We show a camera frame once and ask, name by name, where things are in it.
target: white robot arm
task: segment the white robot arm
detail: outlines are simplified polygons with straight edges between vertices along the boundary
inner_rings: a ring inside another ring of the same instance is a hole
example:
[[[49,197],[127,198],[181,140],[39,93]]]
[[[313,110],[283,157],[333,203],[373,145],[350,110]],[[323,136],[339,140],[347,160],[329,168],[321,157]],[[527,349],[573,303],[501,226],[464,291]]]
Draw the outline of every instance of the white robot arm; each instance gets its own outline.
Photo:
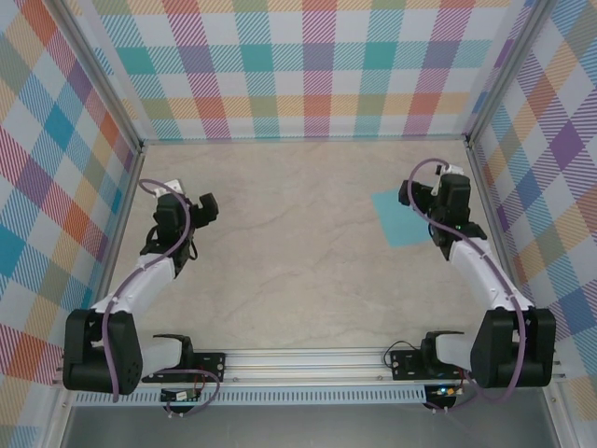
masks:
[[[207,226],[218,215],[211,193],[200,197],[199,208],[185,196],[180,181],[165,185],[184,201],[181,203],[164,188],[153,191],[158,199],[153,216],[157,225],[147,235],[146,245],[128,277],[130,281],[123,283],[118,300],[113,291],[89,310],[74,310],[66,320],[62,380],[67,389],[113,391],[114,376],[110,374],[108,355],[104,352],[106,343],[110,346],[118,391],[122,395],[131,394],[141,378],[164,369],[185,368],[186,361],[193,357],[188,337],[163,334],[143,339],[134,325],[135,319],[179,275],[187,261],[197,257],[194,231]],[[187,213],[190,225],[185,233]],[[108,308],[106,341],[101,327]]]
[[[509,386],[515,372],[519,375],[517,386],[547,385],[555,344],[553,314],[549,309],[536,309],[514,287],[493,258],[481,227],[469,221],[470,179],[462,168],[439,165],[436,174],[439,180],[433,188],[410,179],[411,195],[405,180],[398,200],[406,206],[415,202],[429,221],[434,244],[488,311],[477,334],[428,332],[421,342],[423,369],[433,375],[442,367],[457,366],[471,372],[484,388]],[[524,338],[520,336],[521,323]]]

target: blue square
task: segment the blue square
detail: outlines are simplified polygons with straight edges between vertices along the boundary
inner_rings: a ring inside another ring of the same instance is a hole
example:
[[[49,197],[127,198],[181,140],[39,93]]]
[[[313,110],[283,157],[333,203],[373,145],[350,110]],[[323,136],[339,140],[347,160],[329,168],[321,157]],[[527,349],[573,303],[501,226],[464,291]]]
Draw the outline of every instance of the blue square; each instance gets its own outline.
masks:
[[[147,49],[117,49],[118,56],[129,75],[153,75],[153,66]]]
[[[112,213],[117,214],[118,208],[120,207],[120,200],[122,199],[122,191],[117,189],[116,194],[114,195],[114,200],[112,201]]]
[[[0,213],[0,223],[23,241],[27,241],[38,214],[37,204],[31,202],[20,190],[13,189]]]
[[[372,194],[371,200],[390,247],[417,245],[431,239],[427,222],[398,201],[398,189]]]
[[[396,42],[367,42],[365,46],[366,70],[391,70],[396,56]]]
[[[529,170],[516,186],[516,191],[521,198],[522,208],[526,210],[541,196],[541,188],[537,184],[533,171]]]
[[[359,115],[354,124],[354,137],[377,137],[380,134],[381,124],[380,115]]]
[[[85,143],[85,140],[78,134],[77,131],[73,133],[68,147],[66,148],[66,155],[71,162],[78,168],[81,173],[85,172],[87,162],[90,159],[91,149]]]
[[[156,130],[159,140],[180,142],[183,139],[175,119],[152,119],[151,125]]]
[[[62,87],[56,103],[71,123],[78,122],[83,110],[83,103],[68,82]]]
[[[559,302],[572,334],[595,326],[595,317],[581,288],[562,297]]]
[[[102,179],[102,185],[100,186],[100,190],[98,191],[104,202],[112,203],[112,201],[114,201],[114,197],[116,196],[117,191],[118,188],[112,180],[112,177],[110,177],[109,175],[105,175],[104,179]]]
[[[33,73],[27,78],[25,85],[22,86],[19,99],[40,123],[46,121],[54,106],[54,100]]]
[[[3,224],[0,224],[0,241],[2,242],[0,274],[10,278],[17,267],[22,250],[25,248],[25,242]]]
[[[241,45],[244,70],[247,72],[273,72],[271,45]]]
[[[49,113],[48,119],[46,120],[44,129],[49,136],[54,139],[58,146],[65,151],[68,147],[68,142],[73,135],[75,127],[60,110],[58,105],[54,105]]]

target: colorful plaid fabric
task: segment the colorful plaid fabric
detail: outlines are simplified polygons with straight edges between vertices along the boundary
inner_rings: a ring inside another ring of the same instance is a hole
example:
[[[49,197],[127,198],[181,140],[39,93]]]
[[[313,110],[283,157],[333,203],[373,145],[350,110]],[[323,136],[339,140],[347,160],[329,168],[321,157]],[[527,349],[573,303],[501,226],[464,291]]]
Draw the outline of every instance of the colorful plaid fabric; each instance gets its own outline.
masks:
[[[175,141],[460,134],[524,0],[68,3],[139,133]]]
[[[516,41],[519,34],[521,33],[524,25],[526,24],[526,21],[529,18],[529,15],[531,14],[531,11],[533,10],[533,7],[535,6],[536,2],[537,2],[537,0],[525,0],[524,1],[524,6],[522,7],[521,12],[519,13],[519,17],[516,19],[514,26],[510,30],[510,34],[507,36],[506,43],[502,47],[502,50],[500,51],[500,55],[495,60],[495,64],[493,65],[492,72],[490,73],[489,77],[485,81],[481,95],[479,95],[479,98],[478,98],[477,102],[475,103],[475,107],[473,107],[473,112],[470,115],[470,117],[468,118],[468,121],[466,122],[464,133],[469,133],[471,128],[473,127],[473,124],[475,124],[475,121],[477,121],[477,117],[479,116],[479,112],[480,112],[481,108],[485,104],[487,95],[493,88],[495,81],[499,78],[500,73],[502,72],[502,66],[504,65],[506,58],[510,54],[510,51],[512,51],[512,49],[514,48],[514,42]]]
[[[596,23],[597,1],[558,3],[477,146],[524,293],[558,320],[579,421],[597,420]]]
[[[0,0],[0,447],[33,446],[132,150],[41,0]]]

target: marble floor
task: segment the marble floor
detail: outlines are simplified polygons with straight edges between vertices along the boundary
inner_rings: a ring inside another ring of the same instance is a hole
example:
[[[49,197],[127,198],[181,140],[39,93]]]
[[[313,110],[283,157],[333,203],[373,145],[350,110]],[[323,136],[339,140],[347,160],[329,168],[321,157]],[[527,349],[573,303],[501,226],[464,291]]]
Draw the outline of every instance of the marble floor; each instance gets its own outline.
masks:
[[[205,349],[383,347],[475,329],[484,310],[459,273],[428,239],[390,244],[372,200],[429,157],[472,176],[459,141],[151,147],[142,177],[180,178],[194,201],[211,191],[220,215],[195,233],[199,259],[138,328],[186,334]],[[435,182],[434,169],[418,180]],[[488,231],[476,190],[471,208]],[[112,288],[134,265],[154,209],[138,189]],[[404,235],[413,225],[426,226],[405,221]]]

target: purple cable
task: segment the purple cable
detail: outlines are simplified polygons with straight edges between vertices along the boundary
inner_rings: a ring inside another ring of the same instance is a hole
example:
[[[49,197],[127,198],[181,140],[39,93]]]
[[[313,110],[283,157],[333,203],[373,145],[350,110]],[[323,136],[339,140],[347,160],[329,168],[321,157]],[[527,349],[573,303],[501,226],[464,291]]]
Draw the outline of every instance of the purple cable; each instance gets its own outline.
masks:
[[[507,385],[506,388],[506,392],[504,393],[504,395],[502,395],[501,397],[494,399],[491,397],[488,397],[483,389],[477,384],[477,382],[472,381],[470,379],[470,376],[468,375],[468,373],[465,371],[465,377],[468,380],[468,382],[470,384],[473,385],[473,387],[475,388],[475,390],[481,395],[483,396],[486,400],[491,401],[493,403],[503,403],[505,402],[507,399],[510,398],[510,396],[512,395],[512,393],[514,392],[514,389],[516,388],[516,384],[519,381],[519,378],[521,377],[521,371],[522,371],[522,363],[524,362],[524,348],[525,348],[525,343],[526,343],[526,327],[524,326],[524,316],[522,315],[522,309],[521,306],[519,305],[518,301],[516,300],[516,298],[514,297],[514,292],[512,291],[512,288],[510,287],[510,285],[508,284],[506,278],[504,278],[504,276],[502,275],[502,273],[499,271],[498,267],[495,266],[495,263],[493,262],[493,260],[487,256],[487,254],[483,251],[483,249],[481,249],[474,241],[472,241],[470,238],[468,238],[466,235],[464,235],[463,233],[448,227],[448,226],[444,226],[443,224],[440,224],[438,222],[435,222],[433,219],[431,219],[430,217],[427,217],[427,215],[425,213],[423,213],[419,207],[417,206],[417,204],[415,203],[413,196],[412,196],[412,181],[415,177],[415,175],[417,174],[417,172],[427,163],[441,163],[444,166],[449,166],[450,164],[447,163],[446,161],[442,160],[442,159],[425,159],[424,161],[419,162],[419,164],[417,166],[414,167],[414,169],[412,170],[412,172],[410,173],[410,177],[409,177],[409,187],[407,190],[407,193],[409,195],[409,201],[410,201],[410,205],[412,205],[412,208],[414,209],[415,212],[417,212],[417,214],[422,217],[425,221],[427,221],[428,223],[430,223],[432,226],[441,229],[443,231],[447,231],[448,233],[451,233],[455,236],[457,236],[458,238],[460,238],[461,240],[463,240],[465,243],[467,243],[468,245],[470,245],[473,249],[475,249],[475,251],[480,255],[481,259],[483,259],[488,266],[490,267],[490,269],[492,270],[493,274],[495,275],[495,277],[498,279],[498,281],[500,282],[500,284],[502,285],[502,287],[504,288],[504,290],[506,291],[506,294],[508,295],[508,298],[510,299],[510,301],[512,302],[512,305],[514,306],[514,310],[516,311],[516,317],[518,318],[518,322],[519,322],[519,335],[520,335],[520,342],[519,342],[519,351],[518,351],[518,355],[516,358],[516,367],[514,368],[514,373],[512,373],[512,379],[510,380],[509,385]],[[465,403],[463,403],[462,405],[456,405],[454,408],[458,408],[461,406],[466,405],[467,403],[470,403],[472,400],[466,401]]]
[[[194,413],[198,413],[198,412],[202,411],[203,409],[205,409],[207,406],[209,406],[210,404],[212,404],[214,402],[215,398],[217,397],[218,392],[220,391],[220,380],[217,376],[215,376],[210,371],[202,371],[201,369],[173,369],[173,370],[156,372],[157,375],[165,374],[165,373],[195,373],[198,375],[209,376],[211,379],[213,379],[215,381],[215,391],[212,394],[212,396],[207,401],[205,401],[202,405],[195,406],[189,412],[185,413],[185,416],[189,416]],[[172,415],[173,411],[170,409],[170,401],[168,401],[166,403],[166,410],[168,410],[170,415]]]
[[[172,193],[172,195],[183,205],[183,209],[185,210],[185,229],[183,230],[183,234],[180,236],[180,238],[178,239],[178,241],[176,242],[175,245],[173,245],[170,249],[168,249],[166,252],[161,254],[159,257],[149,261],[148,264],[146,264],[145,266],[135,269],[127,278],[125,278],[124,281],[120,284],[120,286],[116,290],[116,292],[114,293],[112,300],[105,307],[104,317],[102,319],[102,339],[104,340],[105,361],[108,365],[108,370],[110,371],[110,379],[112,380],[112,400],[115,403],[118,401],[119,390],[118,390],[118,375],[116,373],[116,366],[114,365],[114,358],[112,357],[112,348],[110,347],[110,341],[108,339],[108,318],[110,316],[110,312],[112,311],[114,304],[118,300],[118,297],[120,297],[120,294],[122,294],[122,291],[124,290],[125,287],[127,287],[127,285],[132,281],[132,279],[134,277],[136,277],[139,273],[143,272],[145,269],[153,266],[156,263],[159,263],[166,257],[169,257],[170,254],[172,254],[178,247],[180,247],[180,245],[182,243],[185,242],[185,239],[187,238],[187,235],[188,235],[188,231],[190,230],[190,213],[188,211],[187,203],[185,202],[183,197],[180,194],[178,194],[176,191],[174,191],[173,189],[168,187],[166,184],[163,184],[157,180],[152,180],[152,179],[139,180],[139,187],[143,191],[145,191],[149,194],[152,194],[154,196],[155,196],[155,193],[153,191],[151,191],[150,189],[148,189],[144,184],[152,184],[152,185],[156,185],[158,187],[165,189],[169,193]]]

